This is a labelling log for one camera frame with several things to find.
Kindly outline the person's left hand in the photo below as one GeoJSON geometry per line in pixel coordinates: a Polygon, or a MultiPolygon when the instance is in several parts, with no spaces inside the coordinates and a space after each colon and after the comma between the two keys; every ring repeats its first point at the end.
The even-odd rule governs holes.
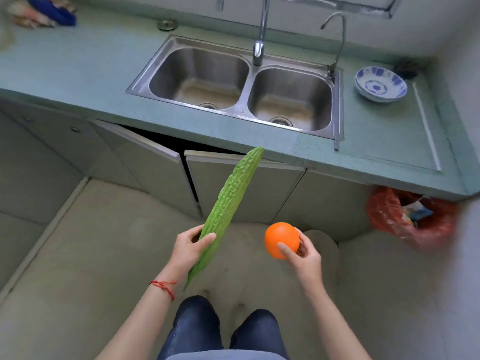
{"type": "Polygon", "coordinates": [[[194,238],[202,233],[203,227],[204,225],[201,224],[178,234],[171,258],[167,264],[167,267],[177,278],[186,276],[189,270],[199,261],[201,254],[208,248],[194,248],[193,245],[195,243],[194,238]]]}

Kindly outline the person's right hand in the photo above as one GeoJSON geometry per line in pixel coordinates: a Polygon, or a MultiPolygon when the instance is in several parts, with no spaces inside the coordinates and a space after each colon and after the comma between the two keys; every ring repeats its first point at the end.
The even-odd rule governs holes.
{"type": "Polygon", "coordinates": [[[305,291],[323,288],[321,255],[311,240],[296,228],[302,244],[302,258],[297,261],[288,261],[294,268],[297,277],[305,291]]]}

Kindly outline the orange fruit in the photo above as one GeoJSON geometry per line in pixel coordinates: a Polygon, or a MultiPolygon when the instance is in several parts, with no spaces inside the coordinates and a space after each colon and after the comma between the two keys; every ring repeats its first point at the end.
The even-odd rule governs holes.
{"type": "Polygon", "coordinates": [[[286,260],[278,244],[283,243],[293,252],[297,252],[301,239],[297,229],[289,223],[278,222],[270,225],[264,235],[264,244],[267,253],[274,259],[286,260]]]}

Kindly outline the green bitter gourd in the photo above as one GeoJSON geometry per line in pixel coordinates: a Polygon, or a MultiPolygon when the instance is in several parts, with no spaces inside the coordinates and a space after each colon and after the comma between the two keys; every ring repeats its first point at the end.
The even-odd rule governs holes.
{"type": "Polygon", "coordinates": [[[211,262],[233,216],[243,200],[243,196],[261,162],[263,153],[263,147],[256,147],[250,150],[237,163],[233,172],[225,181],[200,234],[200,238],[202,238],[214,232],[216,233],[216,239],[201,254],[200,259],[189,270],[183,290],[186,290],[193,278],[202,272],[211,262]]]}

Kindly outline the person's right forearm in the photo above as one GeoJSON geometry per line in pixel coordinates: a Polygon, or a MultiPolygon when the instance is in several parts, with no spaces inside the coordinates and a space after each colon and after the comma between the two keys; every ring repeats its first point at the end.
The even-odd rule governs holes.
{"type": "Polygon", "coordinates": [[[318,278],[302,281],[329,360],[372,360],[318,278]]]}

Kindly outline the person's left forearm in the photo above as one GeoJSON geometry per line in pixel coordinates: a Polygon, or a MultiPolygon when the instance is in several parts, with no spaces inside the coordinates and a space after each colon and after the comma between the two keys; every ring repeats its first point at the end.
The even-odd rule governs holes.
{"type": "Polygon", "coordinates": [[[175,286],[185,277],[176,277],[165,266],[95,360],[149,360],[171,302],[175,299],[175,286]]]}

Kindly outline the red plastic trash bag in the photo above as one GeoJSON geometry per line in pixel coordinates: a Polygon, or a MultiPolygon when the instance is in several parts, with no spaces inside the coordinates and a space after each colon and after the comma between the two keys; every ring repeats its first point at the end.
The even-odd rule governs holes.
{"type": "Polygon", "coordinates": [[[451,243],[459,220],[457,203],[391,187],[379,187],[365,206],[372,226],[417,250],[451,243]]]}

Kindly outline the stainless steel double sink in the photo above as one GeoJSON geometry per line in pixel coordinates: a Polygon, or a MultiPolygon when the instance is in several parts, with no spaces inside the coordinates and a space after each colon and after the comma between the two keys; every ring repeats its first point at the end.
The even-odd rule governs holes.
{"type": "Polygon", "coordinates": [[[344,140],[343,72],[327,65],[266,54],[254,66],[252,53],[171,35],[129,85],[133,96],[344,140]]]}

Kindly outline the blue and white bowl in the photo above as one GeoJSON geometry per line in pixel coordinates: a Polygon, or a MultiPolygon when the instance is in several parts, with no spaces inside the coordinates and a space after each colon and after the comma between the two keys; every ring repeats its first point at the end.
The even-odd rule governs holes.
{"type": "Polygon", "coordinates": [[[391,103],[402,99],[408,85],[396,73],[384,67],[368,66],[356,73],[355,86],[359,94],[369,101],[391,103]]]}

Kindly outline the tall chrome kitchen faucet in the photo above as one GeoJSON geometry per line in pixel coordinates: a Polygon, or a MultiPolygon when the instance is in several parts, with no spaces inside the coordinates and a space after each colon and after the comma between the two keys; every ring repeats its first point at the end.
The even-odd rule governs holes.
{"type": "Polygon", "coordinates": [[[253,51],[252,51],[252,63],[253,63],[253,66],[256,66],[256,67],[260,67],[263,62],[269,5],[270,5],[270,0],[262,0],[259,36],[254,43],[253,51]]]}

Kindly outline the dark scrubber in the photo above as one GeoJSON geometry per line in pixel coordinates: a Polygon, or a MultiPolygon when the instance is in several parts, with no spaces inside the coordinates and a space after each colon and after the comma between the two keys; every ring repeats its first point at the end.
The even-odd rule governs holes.
{"type": "Polygon", "coordinates": [[[423,66],[410,59],[400,60],[393,66],[393,73],[398,75],[403,80],[411,80],[416,78],[422,71],[423,66]]]}

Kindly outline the blue and pink cloth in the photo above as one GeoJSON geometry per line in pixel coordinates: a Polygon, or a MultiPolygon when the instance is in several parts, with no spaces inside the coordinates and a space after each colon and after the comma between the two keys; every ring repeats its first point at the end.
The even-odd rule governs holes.
{"type": "Polygon", "coordinates": [[[15,24],[28,29],[75,27],[76,10],[69,0],[15,0],[6,8],[15,24]]]}

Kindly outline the metal window frame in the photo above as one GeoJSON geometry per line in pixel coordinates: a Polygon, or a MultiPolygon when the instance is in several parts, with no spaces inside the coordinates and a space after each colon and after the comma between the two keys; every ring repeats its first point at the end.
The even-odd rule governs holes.
{"type": "MultiPolygon", "coordinates": [[[[271,0],[261,0],[261,14],[268,13],[271,0]]],[[[332,11],[391,19],[403,0],[280,0],[332,11]]]]}

